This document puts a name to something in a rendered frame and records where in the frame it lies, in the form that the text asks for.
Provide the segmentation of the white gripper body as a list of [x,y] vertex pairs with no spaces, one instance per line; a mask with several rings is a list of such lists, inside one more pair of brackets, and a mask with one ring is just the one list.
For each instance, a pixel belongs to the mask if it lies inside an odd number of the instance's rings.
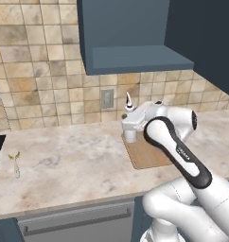
[[124,113],[121,116],[121,125],[123,130],[142,130],[147,123],[146,111],[138,109],[133,112]]

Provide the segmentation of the blue wall cabinet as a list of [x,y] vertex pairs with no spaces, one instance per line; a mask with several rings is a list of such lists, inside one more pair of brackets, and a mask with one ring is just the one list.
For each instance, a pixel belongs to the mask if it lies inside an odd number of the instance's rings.
[[170,0],[77,0],[80,53],[88,76],[190,69],[165,45]]

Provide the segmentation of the blue base cabinet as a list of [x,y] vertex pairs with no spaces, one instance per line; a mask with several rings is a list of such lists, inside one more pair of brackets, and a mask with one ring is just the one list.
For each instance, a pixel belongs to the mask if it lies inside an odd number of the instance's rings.
[[132,240],[131,242],[140,242],[140,238],[143,234],[143,205],[142,196],[134,199],[134,211],[132,221]]
[[0,219],[0,242],[25,242],[15,217]]

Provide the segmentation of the white bottle with pointed nozzle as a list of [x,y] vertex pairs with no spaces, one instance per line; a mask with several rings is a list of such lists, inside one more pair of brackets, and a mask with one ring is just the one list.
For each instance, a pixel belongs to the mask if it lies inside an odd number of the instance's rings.
[[126,118],[123,120],[123,128],[125,140],[127,143],[134,143],[136,141],[136,130],[132,127],[133,125],[133,112],[134,106],[129,93],[126,93]]

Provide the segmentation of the blue cabinet door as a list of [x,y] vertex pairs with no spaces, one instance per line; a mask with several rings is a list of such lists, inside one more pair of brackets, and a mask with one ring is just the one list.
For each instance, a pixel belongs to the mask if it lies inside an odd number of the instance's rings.
[[229,95],[229,0],[170,0],[165,44]]

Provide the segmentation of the grey dishwasher front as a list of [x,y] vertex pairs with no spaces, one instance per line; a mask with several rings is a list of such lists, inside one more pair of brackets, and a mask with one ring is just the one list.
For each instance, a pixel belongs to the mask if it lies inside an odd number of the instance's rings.
[[19,218],[18,225],[25,242],[131,242],[133,210],[129,199]]

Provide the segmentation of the wooden cutting board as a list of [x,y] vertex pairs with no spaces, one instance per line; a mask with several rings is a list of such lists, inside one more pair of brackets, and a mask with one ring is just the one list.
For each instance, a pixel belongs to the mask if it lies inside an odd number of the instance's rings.
[[136,134],[134,143],[127,143],[124,135],[121,135],[121,137],[135,169],[171,165],[170,159],[162,150],[146,142],[142,131]]

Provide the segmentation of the grey wall outlet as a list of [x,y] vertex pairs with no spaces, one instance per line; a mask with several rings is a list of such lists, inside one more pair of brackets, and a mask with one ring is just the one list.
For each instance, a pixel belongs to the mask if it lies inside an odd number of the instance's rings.
[[108,109],[114,106],[114,90],[101,91],[101,108]]

